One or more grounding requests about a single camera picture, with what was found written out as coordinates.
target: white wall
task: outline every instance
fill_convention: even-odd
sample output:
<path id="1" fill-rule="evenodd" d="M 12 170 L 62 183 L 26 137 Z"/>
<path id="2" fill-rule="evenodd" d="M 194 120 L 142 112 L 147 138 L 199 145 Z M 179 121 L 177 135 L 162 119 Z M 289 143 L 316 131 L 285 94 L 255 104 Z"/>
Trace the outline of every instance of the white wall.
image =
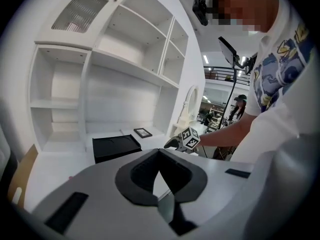
<path id="1" fill-rule="evenodd" d="M 88 123 L 151 122 L 160 87 L 112 69 L 92 66 L 88 75 Z"/>
<path id="2" fill-rule="evenodd" d="M 3 33 L 0 46 L 0 123 L 7 141 L 18 158 L 34 144 L 27 111 L 27 86 L 35 51 L 34 39 L 48 14 L 61 0 L 26 0 Z M 189 18 L 179 0 L 159 0 L 177 18 L 189 35 L 180 90 L 172 113 L 176 123 L 189 88 L 197 84 L 200 107 L 205 77 L 199 45 Z"/>
<path id="3" fill-rule="evenodd" d="M 34 144 L 27 111 L 27 86 L 34 39 L 61 0 L 25 0 L 7 25 L 0 43 L 0 124 L 21 159 Z"/>
<path id="4" fill-rule="evenodd" d="M 212 103 L 222 104 L 227 102 L 229 92 L 221 89 L 204 88 L 203 95 L 206 96 L 208 100 Z"/>
<path id="5" fill-rule="evenodd" d="M 183 65 L 183 72 L 180 79 L 180 88 L 177 94 L 177 102 L 175 104 L 170 122 L 171 124 L 173 124 L 177 123 L 183 109 L 184 101 L 186 100 L 188 91 L 193 85 L 198 85 L 199 87 L 195 111 L 199 110 L 206 80 L 198 41 L 186 11 L 184 10 L 179 0 L 159 1 L 173 14 L 173 16 L 177 19 L 177 21 L 189 36 Z"/>

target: white shelving unit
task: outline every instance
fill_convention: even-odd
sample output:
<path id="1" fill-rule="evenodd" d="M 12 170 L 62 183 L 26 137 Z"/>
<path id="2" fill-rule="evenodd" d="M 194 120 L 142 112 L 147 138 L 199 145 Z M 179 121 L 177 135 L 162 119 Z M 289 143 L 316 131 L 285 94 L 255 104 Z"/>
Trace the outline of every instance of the white shelving unit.
<path id="1" fill-rule="evenodd" d="M 85 50 L 38 45 L 29 77 L 30 119 L 37 148 L 47 152 L 82 151 L 78 100 Z"/>
<path id="2" fill-rule="evenodd" d="M 61 0 L 48 15 L 35 43 L 91 50 L 107 20 L 122 1 Z"/>
<path id="3" fill-rule="evenodd" d="M 173 15 L 158 0 L 125 0 L 123 5 L 145 18 L 165 36 L 168 35 Z"/>
<path id="4" fill-rule="evenodd" d="M 188 46 L 188 35 L 181 27 L 177 20 L 174 20 L 170 41 L 177 47 L 177 49 L 185 56 Z"/>
<path id="5" fill-rule="evenodd" d="M 78 99 L 52 97 L 48 99 L 35 99 L 30 103 L 31 108 L 39 109 L 66 109 L 76 110 L 78 108 Z"/>
<path id="6" fill-rule="evenodd" d="M 179 85 L 181 73 L 185 63 L 185 56 L 171 41 L 168 42 L 160 75 Z"/>
<path id="7" fill-rule="evenodd" d="M 55 39 L 65 46 L 49 45 L 55 42 L 48 37 L 47 44 L 38 44 L 35 51 L 28 106 L 37 149 L 91 154 L 92 138 L 128 134 L 143 150 L 163 147 L 188 35 L 158 0 L 109 0 L 98 10 L 94 1 L 82 1 L 88 1 L 81 5 L 84 12 L 86 6 L 93 10 L 90 25 L 55 30 L 55 34 L 69 33 L 67 42 Z M 76 28 L 83 33 L 74 32 Z M 93 31 L 95 44 L 79 45 L 88 44 L 84 39 Z M 70 40 L 88 50 L 71 47 Z M 145 128 L 152 137 L 140 138 L 136 128 Z"/>
<path id="8" fill-rule="evenodd" d="M 165 79 L 147 68 L 106 51 L 93 49 L 92 64 L 116 70 L 158 86 L 178 88 L 178 85 L 174 82 Z"/>
<path id="9" fill-rule="evenodd" d="M 120 5 L 97 48 L 158 74 L 166 36 L 133 10 Z"/>

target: railing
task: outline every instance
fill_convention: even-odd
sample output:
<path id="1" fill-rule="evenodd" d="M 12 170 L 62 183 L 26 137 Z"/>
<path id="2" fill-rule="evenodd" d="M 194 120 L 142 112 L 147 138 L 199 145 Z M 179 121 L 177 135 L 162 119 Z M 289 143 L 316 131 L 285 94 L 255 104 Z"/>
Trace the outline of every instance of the railing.
<path id="1" fill-rule="evenodd" d="M 231 67 L 204 66 L 205 79 L 234 82 L 234 70 Z M 244 70 L 236 69 L 236 83 L 240 85 L 250 85 L 250 74 L 246 75 Z"/>

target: white shelf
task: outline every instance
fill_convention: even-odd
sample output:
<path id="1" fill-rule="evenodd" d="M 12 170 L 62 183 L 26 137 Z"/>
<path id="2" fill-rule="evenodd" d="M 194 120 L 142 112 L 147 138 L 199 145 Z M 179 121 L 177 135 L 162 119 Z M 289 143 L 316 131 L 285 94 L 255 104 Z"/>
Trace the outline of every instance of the white shelf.
<path id="1" fill-rule="evenodd" d="M 38 48 L 38 52 L 43 53 L 43 56 L 59 62 L 83 64 L 88 54 L 83 49 L 60 45 L 40 44 Z"/>
<path id="2" fill-rule="evenodd" d="M 123 130 L 132 130 L 137 128 L 148 128 L 153 125 L 152 121 L 141 122 L 86 122 L 86 146 L 92 146 L 92 138 L 109 138 L 122 136 Z"/>
<path id="3" fill-rule="evenodd" d="M 141 138 L 133 129 L 121 129 L 119 131 L 89 133 L 87 134 L 86 147 L 91 149 L 91 147 L 93 146 L 92 139 L 132 135 L 136 139 L 136 141 L 140 143 L 142 150 L 163 149 L 165 143 L 167 142 L 166 135 L 163 132 L 159 131 L 157 128 L 152 126 L 143 128 L 146 129 L 149 133 L 151 133 L 152 136 L 148 138 Z"/>
<path id="4" fill-rule="evenodd" d="M 131 9 L 119 5 L 96 48 L 158 74 L 165 44 L 166 36 L 154 25 Z"/>
<path id="5" fill-rule="evenodd" d="M 178 23 L 178 21 L 174 20 L 172 32 L 170 35 L 170 41 L 174 43 L 177 49 L 185 56 L 188 46 L 188 35 Z"/>
<path id="6" fill-rule="evenodd" d="M 76 110 L 78 100 L 74 98 L 36 99 L 30 103 L 31 108 Z"/>
<path id="7" fill-rule="evenodd" d="M 171 81 L 167 81 L 160 75 L 146 69 L 145 67 L 139 66 L 131 61 L 128 61 L 122 57 L 106 51 L 93 49 L 92 63 L 103 68 L 108 68 L 128 74 L 130 76 L 145 80 L 158 86 L 179 88 L 177 84 L 174 84 Z"/>
<path id="8" fill-rule="evenodd" d="M 165 57 L 162 63 L 161 75 L 171 80 L 177 85 L 180 82 L 185 57 L 177 49 L 177 47 L 169 41 Z"/>
<path id="9" fill-rule="evenodd" d="M 168 35 L 173 15 L 158 0 L 125 0 L 123 5 L 148 20 L 165 36 Z"/>
<path id="10" fill-rule="evenodd" d="M 114 12 L 109 28 L 145 45 L 153 45 L 166 39 L 166 36 L 152 23 L 124 5 L 119 5 Z"/>
<path id="11" fill-rule="evenodd" d="M 44 145 L 44 152 L 84 152 L 77 131 L 54 131 Z"/>
<path id="12" fill-rule="evenodd" d="M 150 149 L 163 149 L 166 143 L 166 135 L 159 131 L 155 127 L 141 127 L 146 129 L 149 133 L 152 134 L 151 137 L 141 138 L 133 129 L 122 129 L 120 130 L 123 135 L 132 135 L 136 141 L 138 141 L 141 145 L 141 149 L 150 150 Z"/>

